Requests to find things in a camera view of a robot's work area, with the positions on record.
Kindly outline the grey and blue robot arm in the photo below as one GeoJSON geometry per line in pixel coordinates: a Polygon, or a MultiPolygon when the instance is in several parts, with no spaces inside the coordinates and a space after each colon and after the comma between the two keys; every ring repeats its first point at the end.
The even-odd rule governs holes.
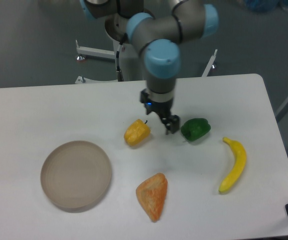
{"type": "Polygon", "coordinates": [[[171,14],[155,18],[144,8],[142,0],[82,0],[84,14],[94,20],[102,17],[112,20],[107,29],[117,34],[115,52],[117,80],[122,82],[120,53],[124,43],[132,45],[142,63],[146,89],[140,93],[140,102],[146,113],[155,112],[166,131],[180,129],[180,118],[172,115],[176,77],[180,70],[179,44],[214,34],[219,25],[216,8],[201,0],[171,0],[171,14]]]}

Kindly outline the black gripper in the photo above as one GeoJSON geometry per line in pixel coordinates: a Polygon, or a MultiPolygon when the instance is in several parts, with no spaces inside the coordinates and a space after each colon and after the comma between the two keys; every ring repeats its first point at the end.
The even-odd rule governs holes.
{"type": "Polygon", "coordinates": [[[140,92],[140,102],[143,104],[146,115],[156,113],[164,124],[165,134],[174,134],[180,129],[180,117],[172,115],[174,90],[166,93],[156,93],[150,89],[140,92]]]}

